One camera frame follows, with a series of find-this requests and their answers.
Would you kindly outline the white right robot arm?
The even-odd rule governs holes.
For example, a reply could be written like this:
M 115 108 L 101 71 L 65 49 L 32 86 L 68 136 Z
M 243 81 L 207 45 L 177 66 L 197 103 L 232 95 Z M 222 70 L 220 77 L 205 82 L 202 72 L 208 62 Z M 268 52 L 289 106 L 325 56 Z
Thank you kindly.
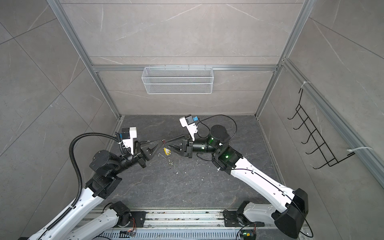
M 193 153 L 212 154 L 211 161 L 220 171 L 243 181 L 268 200 L 269 205 L 263 208 L 250 201 L 241 204 L 236 218 L 243 227 L 273 224 L 286 236 L 297 239 L 309 212 L 308 194 L 302 189 L 286 187 L 257 169 L 229 145 L 230 138 L 224 126 L 214 125 L 206 138 L 183 135 L 163 143 L 182 157 Z

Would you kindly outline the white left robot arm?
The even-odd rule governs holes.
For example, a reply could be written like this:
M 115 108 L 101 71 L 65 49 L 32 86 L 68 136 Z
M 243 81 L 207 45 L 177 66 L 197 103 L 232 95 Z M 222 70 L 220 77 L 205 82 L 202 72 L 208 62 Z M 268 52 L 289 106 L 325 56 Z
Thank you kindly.
M 75 169 L 79 189 L 71 204 L 62 210 L 46 226 L 29 237 L 30 240 L 94 240 L 104 231 L 118 226 L 137 226 L 138 218 L 121 201 L 112 203 L 102 214 L 89 223 L 77 227 L 81 220 L 105 200 L 119 185 L 119 174 L 135 164 L 142 167 L 163 147 L 164 141 L 135 142 L 133 152 L 117 156 L 102 150 L 95 154 L 90 164 L 94 175 L 84 183 L 70 145 L 70 159 Z

